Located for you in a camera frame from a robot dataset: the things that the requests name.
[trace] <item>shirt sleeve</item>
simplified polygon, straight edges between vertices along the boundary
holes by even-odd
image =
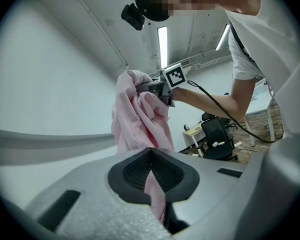
[[[232,31],[229,33],[229,49],[233,59],[232,78],[250,80],[257,76],[263,76],[260,69],[240,49]]]

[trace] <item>ceiling light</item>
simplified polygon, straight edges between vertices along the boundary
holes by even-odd
[[[221,47],[221,45],[222,45],[222,43],[223,43],[223,41],[224,41],[224,39],[226,37],[226,34],[228,33],[229,28],[230,28],[229,24],[225,25],[224,32],[223,32],[223,34],[221,36],[221,39],[220,39],[220,41],[218,43],[218,46],[215,48],[215,50],[219,50],[220,49],[220,47]]]
[[[168,65],[168,28],[166,26],[158,28],[161,68]]]

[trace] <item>white t-shirt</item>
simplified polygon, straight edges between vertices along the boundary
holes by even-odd
[[[300,26],[290,9],[282,0],[261,0],[257,16],[226,13],[257,64],[251,63],[230,33],[233,78],[248,80],[264,75],[289,131],[300,133]]]

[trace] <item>ceiling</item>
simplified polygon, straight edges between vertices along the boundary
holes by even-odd
[[[163,22],[146,19],[142,31],[121,19],[125,5],[135,0],[38,0],[117,78],[124,70],[147,74],[161,68],[157,29],[168,29],[168,64],[191,59],[192,68],[230,56],[228,36],[215,48],[229,22],[224,10],[174,16]]]

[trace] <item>pink cloth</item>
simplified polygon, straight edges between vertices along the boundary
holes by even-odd
[[[150,92],[137,94],[136,86],[151,81],[147,74],[137,70],[127,70],[118,78],[111,126],[117,154],[143,148],[174,150],[168,126],[169,108]],[[144,192],[151,197],[152,212],[163,223],[166,196],[152,171]]]

